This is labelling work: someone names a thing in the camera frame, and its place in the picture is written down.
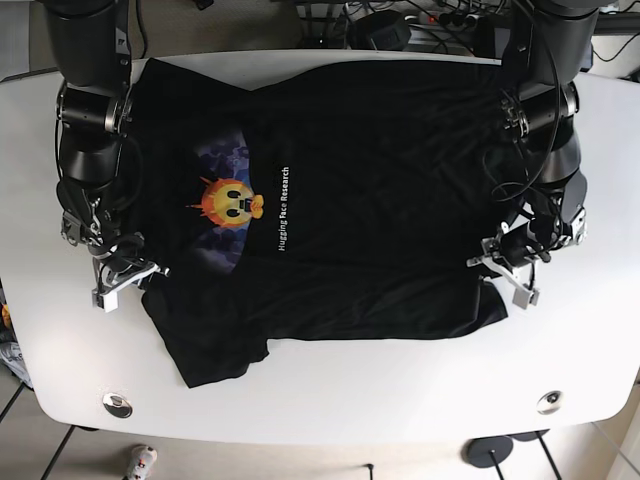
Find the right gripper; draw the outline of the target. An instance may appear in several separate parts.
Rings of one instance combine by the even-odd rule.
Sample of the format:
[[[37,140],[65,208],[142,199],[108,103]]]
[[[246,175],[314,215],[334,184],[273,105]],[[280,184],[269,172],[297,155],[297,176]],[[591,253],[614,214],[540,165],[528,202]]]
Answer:
[[[119,306],[120,285],[129,286],[148,276],[170,275],[169,267],[162,267],[144,258],[140,250],[141,247],[135,244],[112,245],[94,250],[94,274],[97,282],[97,287],[91,292],[94,307],[105,313],[112,312]]]

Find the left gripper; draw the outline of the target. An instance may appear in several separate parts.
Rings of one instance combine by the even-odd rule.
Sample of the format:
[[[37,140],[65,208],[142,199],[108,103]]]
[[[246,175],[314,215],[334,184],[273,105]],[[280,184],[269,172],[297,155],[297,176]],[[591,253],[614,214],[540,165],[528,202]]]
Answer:
[[[512,303],[519,308],[535,306],[539,299],[536,282],[536,263],[548,263],[551,256],[532,230],[532,224],[522,224],[515,229],[505,228],[494,237],[481,240],[483,254],[466,261],[468,268],[486,267],[509,280],[514,286]],[[516,279],[516,272],[529,265],[529,280],[526,283]]]

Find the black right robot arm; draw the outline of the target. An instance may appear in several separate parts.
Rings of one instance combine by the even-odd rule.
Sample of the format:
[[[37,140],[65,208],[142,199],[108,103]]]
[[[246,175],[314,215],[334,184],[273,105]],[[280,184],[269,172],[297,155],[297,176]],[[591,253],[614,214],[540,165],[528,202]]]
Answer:
[[[92,257],[95,307],[168,269],[145,258],[143,235],[125,216],[142,190],[144,161],[129,134],[132,52],[126,1],[46,1],[53,57],[63,77],[56,97],[54,157],[61,236]]]

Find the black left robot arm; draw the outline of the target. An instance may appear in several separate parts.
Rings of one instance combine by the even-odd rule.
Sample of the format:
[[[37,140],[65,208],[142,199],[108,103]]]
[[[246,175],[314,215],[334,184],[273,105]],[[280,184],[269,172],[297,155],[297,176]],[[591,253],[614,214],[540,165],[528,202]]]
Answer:
[[[595,31],[601,1],[515,1],[502,66],[510,86],[501,108],[505,129],[526,168],[521,180],[495,180],[491,195],[520,209],[525,223],[501,223],[481,242],[470,267],[483,266],[514,288],[522,309],[537,303],[536,274],[524,267],[547,263],[554,251],[580,244],[587,231],[588,183],[580,171],[574,128],[580,99],[574,79]]]

